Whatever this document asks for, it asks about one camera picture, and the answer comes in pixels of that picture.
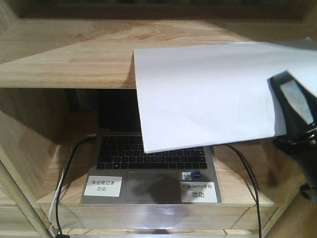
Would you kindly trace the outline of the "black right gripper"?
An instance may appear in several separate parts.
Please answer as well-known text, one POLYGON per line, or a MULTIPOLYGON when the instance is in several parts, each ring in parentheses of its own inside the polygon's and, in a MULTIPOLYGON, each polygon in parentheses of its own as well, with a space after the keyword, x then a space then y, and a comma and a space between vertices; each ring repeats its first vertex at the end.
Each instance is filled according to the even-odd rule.
POLYGON ((306 183, 300 194, 317 201, 317 98, 288 71, 267 80, 275 112, 273 145, 294 160, 306 183), (302 135, 289 138, 286 135, 302 135))

